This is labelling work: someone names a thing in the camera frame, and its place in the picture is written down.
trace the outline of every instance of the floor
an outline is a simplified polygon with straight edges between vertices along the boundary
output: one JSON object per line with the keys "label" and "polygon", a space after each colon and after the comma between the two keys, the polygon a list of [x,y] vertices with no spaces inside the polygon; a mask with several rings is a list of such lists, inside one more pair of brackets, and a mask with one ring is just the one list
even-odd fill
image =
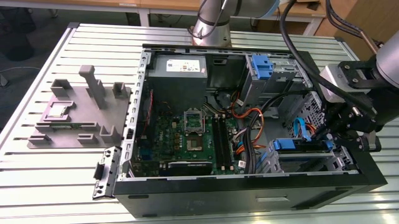
{"label": "floor", "polygon": [[[46,9],[34,9],[32,19],[38,28],[28,34],[28,40],[35,49],[35,55],[26,61],[14,62],[0,54],[0,71],[22,66],[42,68],[70,22],[127,25],[127,18],[131,25],[140,25],[138,14],[127,15],[112,12],[60,10],[59,17],[51,18]],[[195,16],[151,15],[151,24],[154,27],[187,28],[195,25],[195,22]],[[251,31],[250,20],[232,19],[231,30]],[[12,116],[38,73],[38,69],[28,68],[14,69],[0,73],[10,81],[7,87],[0,87],[0,131]]]}

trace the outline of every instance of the metal bracket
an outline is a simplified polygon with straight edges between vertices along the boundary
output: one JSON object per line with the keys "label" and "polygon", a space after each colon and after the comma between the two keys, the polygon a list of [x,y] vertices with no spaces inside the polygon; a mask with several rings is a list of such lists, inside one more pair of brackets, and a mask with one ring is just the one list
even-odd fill
{"label": "metal bracket", "polygon": [[342,72],[349,80],[349,86],[354,89],[378,89],[378,88],[390,88],[390,84],[383,79],[371,79],[367,80],[361,77],[359,71],[373,72],[374,65],[371,61],[347,61],[341,62],[338,67],[342,69]]}
{"label": "metal bracket", "polygon": [[119,167],[122,148],[115,146],[107,148],[103,153],[102,161],[95,168],[94,200],[114,199],[114,186]]}
{"label": "metal bracket", "polygon": [[365,145],[363,151],[374,153],[382,150],[381,140],[375,134],[375,131],[365,133],[363,136],[361,136],[361,139]]}

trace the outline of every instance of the red wire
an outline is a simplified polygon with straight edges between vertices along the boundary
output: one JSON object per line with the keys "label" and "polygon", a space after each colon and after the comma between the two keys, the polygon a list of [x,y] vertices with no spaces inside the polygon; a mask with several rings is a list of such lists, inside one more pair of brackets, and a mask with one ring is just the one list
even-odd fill
{"label": "red wire", "polygon": [[148,119],[150,119],[150,115],[151,115],[151,110],[152,110],[152,100],[154,100],[154,95],[152,95],[152,90],[151,90],[151,103],[150,103],[150,110],[148,110],[148,113],[147,113],[147,118],[146,118],[146,125],[144,125],[144,129],[143,129],[143,134],[146,132],[146,129],[147,129],[147,125],[148,125]]}

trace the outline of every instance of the slotted metal table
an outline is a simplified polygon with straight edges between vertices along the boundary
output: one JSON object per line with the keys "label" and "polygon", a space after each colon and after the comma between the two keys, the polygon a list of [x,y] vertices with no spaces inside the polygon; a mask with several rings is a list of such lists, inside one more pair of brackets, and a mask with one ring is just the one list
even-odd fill
{"label": "slotted metal table", "polygon": [[[282,36],[231,32],[234,47],[286,49]],[[346,43],[334,38],[294,35],[319,69],[357,60]],[[239,213],[135,219],[116,200],[92,201],[94,172],[103,148],[30,149],[34,133],[51,99],[51,83],[68,79],[84,85],[82,64],[96,66],[104,86],[126,82],[135,90],[143,43],[190,45],[184,29],[80,24],[70,27],[0,134],[0,223],[395,223],[399,220],[399,119],[378,133],[383,151],[373,154],[389,185],[353,195],[318,210]]]}

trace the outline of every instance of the blue plastic tab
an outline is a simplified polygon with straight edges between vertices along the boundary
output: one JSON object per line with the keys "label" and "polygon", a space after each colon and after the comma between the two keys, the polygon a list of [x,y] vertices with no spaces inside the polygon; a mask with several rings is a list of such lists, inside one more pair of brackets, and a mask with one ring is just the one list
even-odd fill
{"label": "blue plastic tab", "polygon": [[327,145],[329,150],[333,150],[333,148],[334,148],[334,143],[333,143],[333,141],[327,140],[327,141],[326,141],[326,145]]}
{"label": "blue plastic tab", "polygon": [[295,149],[295,144],[294,144],[294,140],[292,139],[278,139],[276,140],[279,145],[280,145],[280,149]]}
{"label": "blue plastic tab", "polygon": [[258,79],[270,79],[274,74],[274,64],[266,55],[252,55],[252,66],[256,71]]}
{"label": "blue plastic tab", "polygon": [[280,149],[280,145],[276,141],[274,141],[274,145],[275,145],[275,149],[279,150]]}
{"label": "blue plastic tab", "polygon": [[258,163],[256,163],[256,165],[255,165],[255,168],[256,168],[256,169],[258,169],[259,166],[262,165],[262,162],[263,162],[263,160],[266,159],[266,157],[267,157],[267,152],[263,153],[262,157],[260,157],[259,160],[258,160]]}

